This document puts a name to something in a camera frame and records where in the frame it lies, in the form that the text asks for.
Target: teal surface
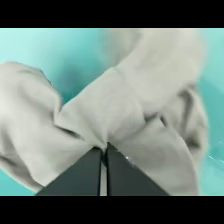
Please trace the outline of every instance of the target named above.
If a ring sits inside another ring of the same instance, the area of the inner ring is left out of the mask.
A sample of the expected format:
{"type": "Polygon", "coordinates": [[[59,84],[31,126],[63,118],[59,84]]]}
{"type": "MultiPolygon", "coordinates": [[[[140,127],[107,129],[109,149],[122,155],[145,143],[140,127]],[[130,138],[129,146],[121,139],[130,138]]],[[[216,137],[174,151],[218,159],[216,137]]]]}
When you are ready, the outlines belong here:
{"type": "MultiPolygon", "coordinates": [[[[210,149],[200,173],[201,195],[224,195],[224,29],[201,29],[208,58],[200,91],[210,122],[210,149]]],[[[41,68],[65,102],[99,76],[101,29],[0,29],[0,63],[41,68]]],[[[0,195],[33,195],[0,171],[0,195]]]]}

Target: teal table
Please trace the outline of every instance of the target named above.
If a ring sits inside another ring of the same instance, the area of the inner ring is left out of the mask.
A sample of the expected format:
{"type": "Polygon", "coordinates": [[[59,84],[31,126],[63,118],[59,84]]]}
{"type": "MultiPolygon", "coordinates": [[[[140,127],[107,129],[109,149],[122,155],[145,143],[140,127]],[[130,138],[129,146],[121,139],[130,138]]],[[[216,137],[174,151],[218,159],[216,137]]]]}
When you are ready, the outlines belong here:
{"type": "MultiPolygon", "coordinates": [[[[101,29],[0,29],[0,63],[18,61],[41,68],[64,101],[105,68],[96,59],[101,29]]],[[[210,121],[210,149],[200,173],[201,195],[224,195],[224,29],[201,29],[208,58],[199,88],[210,121]]],[[[33,195],[0,171],[0,195],[33,195]]]]}

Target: gray cloth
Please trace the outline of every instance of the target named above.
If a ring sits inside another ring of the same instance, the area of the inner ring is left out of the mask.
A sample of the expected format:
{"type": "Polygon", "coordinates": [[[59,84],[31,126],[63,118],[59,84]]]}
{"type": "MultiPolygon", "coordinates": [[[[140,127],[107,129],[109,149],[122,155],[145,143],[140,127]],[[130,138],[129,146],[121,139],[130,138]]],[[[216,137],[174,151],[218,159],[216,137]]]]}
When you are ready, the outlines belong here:
{"type": "Polygon", "coordinates": [[[195,88],[204,58],[197,31],[107,35],[108,70],[65,105],[40,70],[0,65],[0,167],[38,191],[111,142],[169,194],[198,195],[207,121],[195,88]]]}

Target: folded fabric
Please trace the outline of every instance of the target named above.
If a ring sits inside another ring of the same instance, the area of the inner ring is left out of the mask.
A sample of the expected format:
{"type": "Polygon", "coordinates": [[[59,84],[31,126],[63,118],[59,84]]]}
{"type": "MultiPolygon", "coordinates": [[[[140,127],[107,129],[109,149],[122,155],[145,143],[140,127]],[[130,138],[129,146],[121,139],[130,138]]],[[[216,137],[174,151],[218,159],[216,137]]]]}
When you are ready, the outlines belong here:
{"type": "Polygon", "coordinates": [[[197,30],[113,29],[105,38],[108,69],[64,105],[39,69],[0,65],[0,167],[39,191],[110,142],[169,194],[198,195],[207,120],[195,87],[197,30]]]}

